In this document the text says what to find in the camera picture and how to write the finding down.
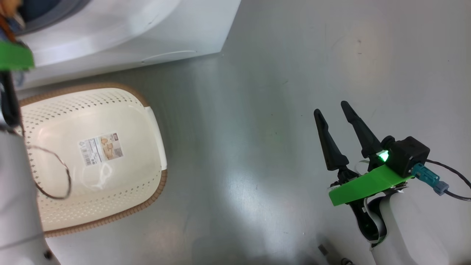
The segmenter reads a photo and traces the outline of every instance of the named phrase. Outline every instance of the product label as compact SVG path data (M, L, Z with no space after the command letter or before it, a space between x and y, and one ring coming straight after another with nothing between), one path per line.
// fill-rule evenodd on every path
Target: product label
M80 141L79 148L86 166L123 156L117 133L104 134Z

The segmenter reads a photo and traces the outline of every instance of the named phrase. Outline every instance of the green light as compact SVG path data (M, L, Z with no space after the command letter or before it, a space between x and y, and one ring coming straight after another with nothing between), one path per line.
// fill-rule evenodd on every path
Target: green light
M379 154L379 156L384 162L386 162L386 160L388 160L389 154L387 151L384 151L383 153Z

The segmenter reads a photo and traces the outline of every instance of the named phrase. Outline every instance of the floor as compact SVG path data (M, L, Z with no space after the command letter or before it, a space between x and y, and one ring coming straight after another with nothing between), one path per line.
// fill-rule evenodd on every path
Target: floor
M341 100L378 138L412 135L430 158L469 172L467 25L465 0L243 0L220 54L20 92L133 86L167 153L168 182L152 206L48 244L68 265L325 264L317 246L326 242L373 264L352 212L329 201L336 173L325 168L312 112L323 111L351 168L361 147ZM471 204L415 180L406 192L452 264L469 262Z

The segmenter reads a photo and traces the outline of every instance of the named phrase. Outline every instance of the barcode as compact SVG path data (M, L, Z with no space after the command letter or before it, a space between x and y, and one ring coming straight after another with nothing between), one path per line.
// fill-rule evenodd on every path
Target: barcode
M91 165L90 154L87 149L82 149L82 156L87 166Z
M114 153L115 153L118 157L122 157L121 148L116 148L116 149L114 150Z

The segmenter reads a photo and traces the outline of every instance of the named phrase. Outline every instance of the cable connector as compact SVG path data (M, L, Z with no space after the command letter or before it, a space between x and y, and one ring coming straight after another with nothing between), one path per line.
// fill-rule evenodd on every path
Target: cable connector
M411 175L417 177L420 181L427 183L433 188L436 194L442 196L448 190L450 185L440 181L440 177L421 163L417 163L412 168Z

